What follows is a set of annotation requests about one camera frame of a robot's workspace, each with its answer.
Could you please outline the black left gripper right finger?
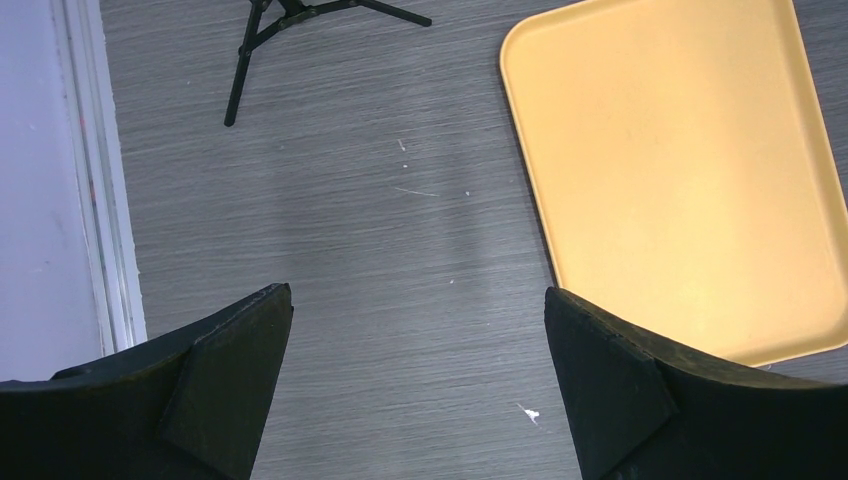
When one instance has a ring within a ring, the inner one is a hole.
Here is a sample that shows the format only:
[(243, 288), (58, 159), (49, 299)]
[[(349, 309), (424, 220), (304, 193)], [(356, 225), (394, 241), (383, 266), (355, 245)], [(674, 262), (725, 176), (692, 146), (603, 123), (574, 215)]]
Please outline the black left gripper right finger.
[(847, 388), (696, 350), (560, 288), (544, 324), (585, 479), (843, 479)]

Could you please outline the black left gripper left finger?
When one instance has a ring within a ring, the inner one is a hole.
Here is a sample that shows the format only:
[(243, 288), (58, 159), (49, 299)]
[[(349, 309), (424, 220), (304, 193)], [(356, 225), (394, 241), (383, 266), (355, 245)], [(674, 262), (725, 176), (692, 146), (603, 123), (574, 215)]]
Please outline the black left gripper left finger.
[(247, 479), (292, 325), (288, 284), (44, 381), (1, 385), (5, 479)]

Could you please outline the yellow plastic tray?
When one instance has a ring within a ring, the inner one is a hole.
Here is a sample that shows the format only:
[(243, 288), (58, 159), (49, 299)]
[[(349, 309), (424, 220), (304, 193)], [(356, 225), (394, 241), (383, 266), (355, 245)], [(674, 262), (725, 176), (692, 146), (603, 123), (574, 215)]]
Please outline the yellow plastic tray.
[(581, 1), (500, 70), (557, 283), (760, 366), (847, 342), (847, 211), (789, 1)]

